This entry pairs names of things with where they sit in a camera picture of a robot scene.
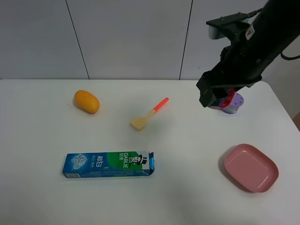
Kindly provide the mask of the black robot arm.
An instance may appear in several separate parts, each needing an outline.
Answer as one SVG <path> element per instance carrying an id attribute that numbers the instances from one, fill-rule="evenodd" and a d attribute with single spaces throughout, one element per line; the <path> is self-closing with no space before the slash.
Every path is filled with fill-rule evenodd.
<path id="1" fill-rule="evenodd" d="M 226 37 L 231 42 L 222 50 L 219 63 L 196 84 L 202 106 L 221 109 L 237 91 L 259 82 L 266 67 L 299 36 L 300 2 L 269 0 L 259 10 L 206 23 L 216 30 L 216 39 Z"/>

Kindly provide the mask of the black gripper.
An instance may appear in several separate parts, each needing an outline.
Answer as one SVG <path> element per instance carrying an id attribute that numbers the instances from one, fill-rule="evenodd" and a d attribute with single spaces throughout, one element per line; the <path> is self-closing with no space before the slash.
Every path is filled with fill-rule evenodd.
<path id="1" fill-rule="evenodd" d="M 229 89 L 235 92 L 250 87 L 262 79 L 260 64 L 248 57 L 239 46 L 227 46 L 220 54 L 219 63 L 203 73 L 196 86 L 200 91 L 203 107 L 220 108 L 229 97 Z"/>

